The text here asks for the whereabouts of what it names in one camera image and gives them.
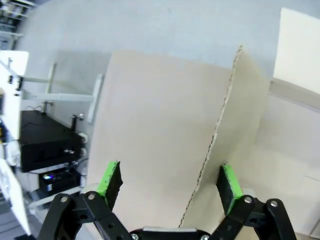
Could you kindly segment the white metal table frame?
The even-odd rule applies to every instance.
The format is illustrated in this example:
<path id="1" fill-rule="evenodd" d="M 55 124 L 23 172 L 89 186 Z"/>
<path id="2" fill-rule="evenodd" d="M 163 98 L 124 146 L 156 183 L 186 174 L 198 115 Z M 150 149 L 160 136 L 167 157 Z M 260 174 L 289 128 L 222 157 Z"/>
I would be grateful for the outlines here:
<path id="1" fill-rule="evenodd" d="M 52 93 L 52 86 L 54 83 L 59 87 L 72 88 L 64 81 L 56 80 L 54 81 L 56 73 L 57 63 L 54 62 L 51 65 L 49 70 L 48 78 L 35 78 L 35 77 L 24 77 L 25 82 L 37 83 L 37 84 L 46 84 L 46 89 L 44 93 L 30 93 L 24 91 L 24 100 L 33 100 L 33 101 L 44 101 L 44 104 L 50 104 L 51 102 L 82 102 L 90 103 L 88 108 L 88 113 L 86 115 L 86 120 L 88 123 L 92 123 L 94 120 L 94 115 L 98 107 L 98 96 L 101 91 L 104 82 L 104 75 L 98 74 L 95 80 L 93 92 L 89 94 L 75 94 L 75 93 Z"/>

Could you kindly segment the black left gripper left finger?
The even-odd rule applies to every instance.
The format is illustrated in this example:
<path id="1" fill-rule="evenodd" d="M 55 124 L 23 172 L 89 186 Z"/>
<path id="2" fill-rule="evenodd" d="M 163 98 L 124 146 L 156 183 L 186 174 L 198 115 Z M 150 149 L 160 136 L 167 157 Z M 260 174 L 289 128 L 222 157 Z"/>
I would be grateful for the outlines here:
<path id="1" fill-rule="evenodd" d="M 50 204 L 37 240 L 76 240 L 85 223 L 93 223 L 103 240 L 133 240 L 113 213 L 122 184 L 120 162 L 112 161 L 96 191 L 78 196 L 57 194 Z"/>

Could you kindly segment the white flat board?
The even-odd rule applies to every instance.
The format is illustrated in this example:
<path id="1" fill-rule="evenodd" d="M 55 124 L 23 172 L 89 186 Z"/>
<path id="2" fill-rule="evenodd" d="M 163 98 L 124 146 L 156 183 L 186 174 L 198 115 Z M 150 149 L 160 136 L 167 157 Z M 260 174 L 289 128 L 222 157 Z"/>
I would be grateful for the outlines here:
<path id="1" fill-rule="evenodd" d="M 281 9 L 273 77 L 320 95 L 320 18 Z"/>

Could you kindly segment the small black device with light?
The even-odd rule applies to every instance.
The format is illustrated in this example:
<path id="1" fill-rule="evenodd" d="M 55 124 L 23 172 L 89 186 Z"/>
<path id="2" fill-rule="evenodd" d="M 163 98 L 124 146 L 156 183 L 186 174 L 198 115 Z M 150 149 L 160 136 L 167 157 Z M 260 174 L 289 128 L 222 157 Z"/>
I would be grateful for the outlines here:
<path id="1" fill-rule="evenodd" d="M 51 171 L 41 173 L 38 178 L 39 189 L 48 194 L 56 194 L 79 186 L 80 174 L 70 171 Z"/>

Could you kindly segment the white upright panel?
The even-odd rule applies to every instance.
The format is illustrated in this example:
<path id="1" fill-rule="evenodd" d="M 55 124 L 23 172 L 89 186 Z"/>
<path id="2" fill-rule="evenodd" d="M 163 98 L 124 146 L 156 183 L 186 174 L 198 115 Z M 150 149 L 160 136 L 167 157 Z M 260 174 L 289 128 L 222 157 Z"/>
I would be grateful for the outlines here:
<path id="1" fill-rule="evenodd" d="M 0 88 L 4 91 L 1 119 L 13 139 L 20 138 L 23 81 L 27 51 L 0 50 Z"/>

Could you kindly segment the brown cardboard box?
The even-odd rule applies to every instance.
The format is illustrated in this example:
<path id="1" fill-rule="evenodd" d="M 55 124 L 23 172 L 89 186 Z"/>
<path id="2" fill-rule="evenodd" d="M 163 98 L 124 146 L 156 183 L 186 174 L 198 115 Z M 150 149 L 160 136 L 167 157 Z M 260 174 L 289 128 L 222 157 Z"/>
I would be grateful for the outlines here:
<path id="1" fill-rule="evenodd" d="M 123 185 L 114 213 L 144 226 L 213 232 L 224 212 L 219 168 L 255 140 L 270 81 L 239 48 L 231 69 L 132 50 L 112 53 L 100 95 L 87 183 L 111 161 Z"/>

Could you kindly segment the black equipment case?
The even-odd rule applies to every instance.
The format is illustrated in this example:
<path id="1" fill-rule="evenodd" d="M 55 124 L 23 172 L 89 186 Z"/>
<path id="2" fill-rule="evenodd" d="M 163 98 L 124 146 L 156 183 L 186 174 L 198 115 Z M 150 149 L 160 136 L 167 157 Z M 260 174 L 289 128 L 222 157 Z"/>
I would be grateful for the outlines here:
<path id="1" fill-rule="evenodd" d="M 88 136 L 75 131 L 77 116 L 67 127 L 39 110 L 23 110 L 19 135 L 22 172 L 71 163 L 86 154 Z"/>

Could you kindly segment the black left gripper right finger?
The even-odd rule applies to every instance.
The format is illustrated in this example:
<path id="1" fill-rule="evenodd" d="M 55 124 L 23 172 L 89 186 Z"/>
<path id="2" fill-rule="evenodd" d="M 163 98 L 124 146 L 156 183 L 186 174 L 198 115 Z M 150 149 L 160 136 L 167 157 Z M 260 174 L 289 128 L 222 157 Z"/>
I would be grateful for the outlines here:
<path id="1" fill-rule="evenodd" d="M 244 194 L 231 165 L 220 166 L 216 187 L 225 217 L 209 240 L 235 240 L 244 226 L 253 228 L 259 240 L 297 240 L 284 203 Z"/>

